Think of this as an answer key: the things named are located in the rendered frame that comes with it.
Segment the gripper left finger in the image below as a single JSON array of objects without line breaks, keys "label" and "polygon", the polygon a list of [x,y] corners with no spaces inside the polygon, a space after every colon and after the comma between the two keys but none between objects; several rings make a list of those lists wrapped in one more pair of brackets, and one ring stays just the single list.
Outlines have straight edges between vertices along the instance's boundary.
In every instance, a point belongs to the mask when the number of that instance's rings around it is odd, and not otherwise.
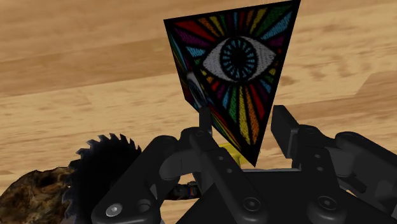
[{"label": "gripper left finger", "polygon": [[160,224],[160,206],[180,177],[192,173],[205,193],[215,186],[236,224],[267,224],[268,208],[242,169],[212,138],[209,108],[180,139],[158,136],[91,213],[93,224]]}]

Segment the yellow object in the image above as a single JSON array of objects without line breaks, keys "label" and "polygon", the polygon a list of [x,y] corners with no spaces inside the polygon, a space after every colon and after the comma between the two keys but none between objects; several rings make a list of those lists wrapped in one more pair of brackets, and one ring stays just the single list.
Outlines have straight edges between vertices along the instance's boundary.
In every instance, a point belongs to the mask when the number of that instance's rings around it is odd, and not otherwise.
[{"label": "yellow object", "polygon": [[226,151],[229,152],[229,154],[239,166],[248,163],[248,161],[242,156],[242,154],[238,150],[236,150],[230,143],[220,144],[219,147],[226,149]]}]

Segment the black spiky round object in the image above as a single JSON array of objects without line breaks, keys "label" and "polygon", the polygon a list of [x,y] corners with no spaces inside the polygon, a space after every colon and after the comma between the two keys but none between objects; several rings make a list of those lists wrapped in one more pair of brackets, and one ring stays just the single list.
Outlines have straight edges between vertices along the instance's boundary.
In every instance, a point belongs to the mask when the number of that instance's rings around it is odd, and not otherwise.
[{"label": "black spiky round object", "polygon": [[73,224],[92,224],[94,207],[142,153],[140,146],[122,134],[100,135],[98,141],[91,139],[87,144],[76,152],[80,158],[68,165],[73,172],[65,179],[69,188],[62,196],[69,203],[65,217],[72,218]]}]

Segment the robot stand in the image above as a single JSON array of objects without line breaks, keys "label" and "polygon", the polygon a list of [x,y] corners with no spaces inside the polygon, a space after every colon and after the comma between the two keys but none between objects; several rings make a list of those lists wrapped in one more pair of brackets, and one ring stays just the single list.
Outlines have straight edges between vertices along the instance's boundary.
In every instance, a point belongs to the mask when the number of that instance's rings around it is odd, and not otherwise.
[{"label": "robot stand", "polygon": [[252,165],[260,153],[300,0],[168,18],[185,100]]}]

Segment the small dark multicoloured object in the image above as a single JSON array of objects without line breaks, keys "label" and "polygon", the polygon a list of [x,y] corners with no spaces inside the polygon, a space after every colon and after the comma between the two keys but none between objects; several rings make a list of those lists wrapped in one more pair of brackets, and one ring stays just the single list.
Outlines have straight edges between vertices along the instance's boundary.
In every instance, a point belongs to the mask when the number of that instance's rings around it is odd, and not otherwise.
[{"label": "small dark multicoloured object", "polygon": [[190,200],[200,198],[201,192],[196,181],[177,184],[165,197],[166,200]]}]

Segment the brown mottled lumpy object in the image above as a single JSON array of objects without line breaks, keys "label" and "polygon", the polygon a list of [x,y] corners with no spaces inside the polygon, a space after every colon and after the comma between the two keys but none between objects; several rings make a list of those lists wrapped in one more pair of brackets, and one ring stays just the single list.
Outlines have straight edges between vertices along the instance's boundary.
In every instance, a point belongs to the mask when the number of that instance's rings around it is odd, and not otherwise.
[{"label": "brown mottled lumpy object", "polygon": [[56,167],[21,176],[0,195],[0,224],[61,224],[69,205],[62,196],[72,172]]}]

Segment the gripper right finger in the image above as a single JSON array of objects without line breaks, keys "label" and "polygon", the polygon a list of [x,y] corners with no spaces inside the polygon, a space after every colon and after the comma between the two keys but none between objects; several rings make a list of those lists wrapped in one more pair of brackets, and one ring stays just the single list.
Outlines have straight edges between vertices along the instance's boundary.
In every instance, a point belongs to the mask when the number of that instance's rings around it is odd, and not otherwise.
[{"label": "gripper right finger", "polygon": [[311,224],[397,224],[397,155],[356,132],[330,138],[299,124],[283,105],[271,132],[282,153],[312,184]]}]

